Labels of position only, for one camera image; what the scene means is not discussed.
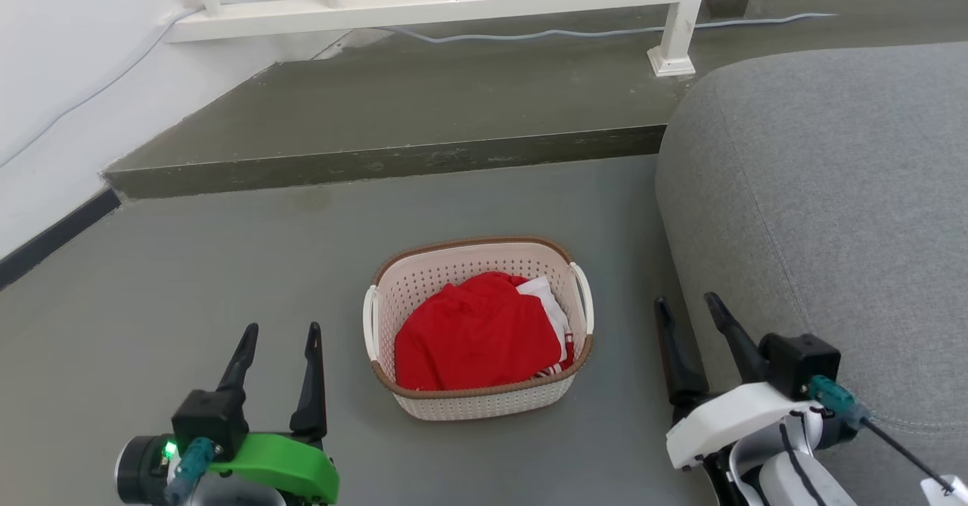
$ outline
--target gray floor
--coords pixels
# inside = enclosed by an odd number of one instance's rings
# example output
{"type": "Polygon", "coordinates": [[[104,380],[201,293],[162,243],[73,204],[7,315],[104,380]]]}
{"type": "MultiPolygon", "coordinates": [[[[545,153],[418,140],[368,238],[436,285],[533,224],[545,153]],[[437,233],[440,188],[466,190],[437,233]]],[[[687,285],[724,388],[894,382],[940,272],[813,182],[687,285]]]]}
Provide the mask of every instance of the gray floor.
{"type": "Polygon", "coordinates": [[[115,457],[212,388],[246,324],[254,430],[284,430],[308,323],[324,329],[341,504],[711,504],[664,449],[650,303],[678,280],[654,157],[126,203],[0,293],[0,489],[9,504],[115,504],[115,457]],[[595,352],[566,398],[477,422],[412,419],[378,384],[363,293],[395,252],[538,234],[583,265],[595,352]]]}
{"type": "MultiPolygon", "coordinates": [[[[700,29],[690,56],[702,76],[781,52],[968,40],[966,8],[968,0],[752,0],[750,19],[839,16],[700,29]]],[[[663,26],[665,17],[660,5],[412,29],[438,37],[604,31],[663,26]]],[[[328,61],[277,65],[117,162],[108,175],[158,168],[174,175],[206,163],[663,124],[696,77],[651,73],[646,51],[660,37],[433,45],[394,35],[328,61]]]]}

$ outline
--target sofa cushion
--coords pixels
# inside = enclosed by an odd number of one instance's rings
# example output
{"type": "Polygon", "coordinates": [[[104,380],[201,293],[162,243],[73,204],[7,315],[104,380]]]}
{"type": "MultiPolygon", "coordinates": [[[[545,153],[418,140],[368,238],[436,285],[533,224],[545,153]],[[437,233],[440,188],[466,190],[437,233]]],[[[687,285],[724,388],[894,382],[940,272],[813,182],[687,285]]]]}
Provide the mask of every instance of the sofa cushion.
{"type": "MultiPolygon", "coordinates": [[[[754,340],[840,348],[881,426],[968,477],[968,43],[716,70],[669,123],[656,193],[713,388],[739,375],[706,291],[754,340]]],[[[859,504],[924,503],[869,431],[818,457],[859,504]]]]}

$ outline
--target red cloth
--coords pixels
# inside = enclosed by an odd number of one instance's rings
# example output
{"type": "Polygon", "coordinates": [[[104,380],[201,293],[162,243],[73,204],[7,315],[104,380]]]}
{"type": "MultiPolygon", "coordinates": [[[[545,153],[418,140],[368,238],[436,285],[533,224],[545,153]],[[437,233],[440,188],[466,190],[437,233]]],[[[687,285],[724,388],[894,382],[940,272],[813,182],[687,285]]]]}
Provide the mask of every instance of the red cloth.
{"type": "Polygon", "coordinates": [[[487,272],[447,284],[397,333],[397,384],[452,391],[526,381],[559,361],[561,344],[525,278],[487,272]]]}

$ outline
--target basket handle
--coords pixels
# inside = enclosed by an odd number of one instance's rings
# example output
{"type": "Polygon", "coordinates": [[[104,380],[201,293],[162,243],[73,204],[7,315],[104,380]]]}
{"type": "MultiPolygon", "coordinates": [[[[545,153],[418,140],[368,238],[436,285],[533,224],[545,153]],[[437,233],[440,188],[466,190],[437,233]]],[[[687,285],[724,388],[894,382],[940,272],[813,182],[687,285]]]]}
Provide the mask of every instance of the basket handle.
{"type": "Polygon", "coordinates": [[[594,333],[595,330],[595,306],[591,302],[591,287],[588,286],[588,279],[585,272],[582,272],[580,265],[571,262],[571,271],[575,272],[578,279],[578,292],[582,295],[582,306],[585,307],[585,334],[594,333]]]}
{"type": "Polygon", "coordinates": [[[366,354],[370,357],[370,362],[375,362],[380,357],[380,344],[377,342],[377,327],[380,322],[377,320],[377,285],[370,285],[363,296],[363,343],[366,344],[366,354]]]}

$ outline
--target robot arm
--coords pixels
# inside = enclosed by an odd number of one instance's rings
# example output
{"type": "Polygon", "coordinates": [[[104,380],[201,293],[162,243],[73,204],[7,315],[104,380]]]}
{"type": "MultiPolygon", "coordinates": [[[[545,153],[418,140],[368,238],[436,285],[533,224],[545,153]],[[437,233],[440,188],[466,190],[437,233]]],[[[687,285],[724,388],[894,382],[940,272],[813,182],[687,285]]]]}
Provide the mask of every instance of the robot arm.
{"type": "MultiPolygon", "coordinates": [[[[663,369],[674,406],[673,427],[666,434],[673,466],[689,470],[701,465],[723,506],[856,505],[813,457],[815,449],[849,441],[861,427],[883,434],[862,416],[867,412],[861,404],[836,385],[840,351],[812,334],[767,334],[757,346],[719,296],[707,293],[705,299],[743,385],[722,395],[710,393],[705,376],[675,339],[666,300],[656,301],[663,369]]],[[[892,438],[882,437],[931,476],[922,482],[930,506],[968,505],[968,492],[958,478],[941,478],[892,438]]]]}
{"type": "Polygon", "coordinates": [[[321,331],[310,325],[306,374],[290,433],[250,433],[245,374],[259,325],[249,324],[214,392],[193,391],[172,416],[174,433],[138,436],[118,455],[114,479],[127,504],[303,506],[334,504],[340,478],[326,435],[321,331]]]}

